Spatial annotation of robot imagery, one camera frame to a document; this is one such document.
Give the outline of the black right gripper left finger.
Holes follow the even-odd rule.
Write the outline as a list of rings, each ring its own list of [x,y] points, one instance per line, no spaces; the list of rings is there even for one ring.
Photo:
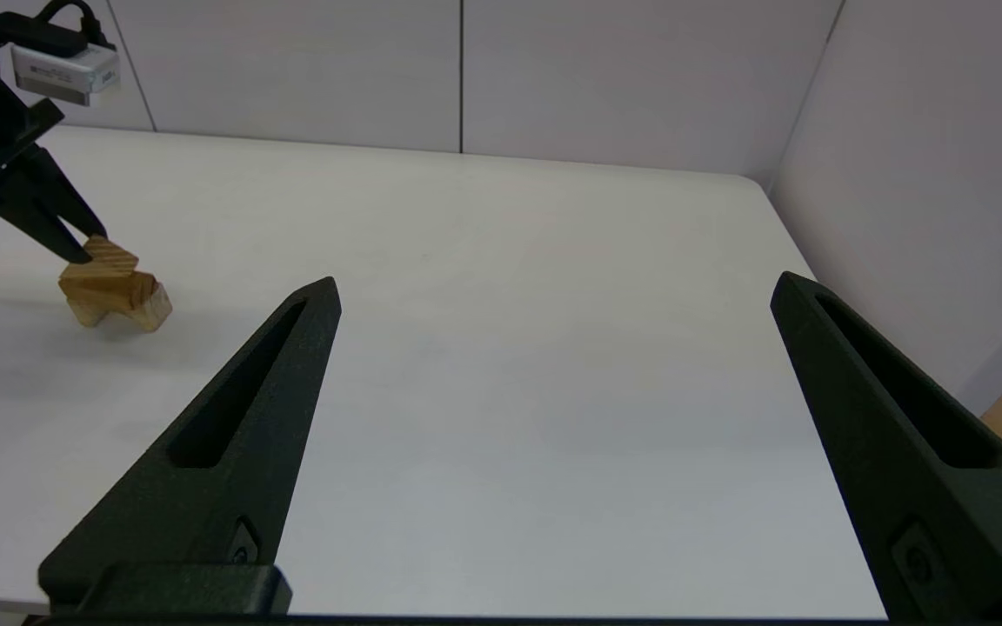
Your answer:
[[[53,615],[282,615],[276,566],[337,336],[334,278],[291,293],[40,563]]]

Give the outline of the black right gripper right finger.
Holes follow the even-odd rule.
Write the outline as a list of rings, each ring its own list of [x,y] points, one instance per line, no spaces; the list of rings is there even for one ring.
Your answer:
[[[892,621],[1002,621],[1002,440],[822,284],[771,311]]]

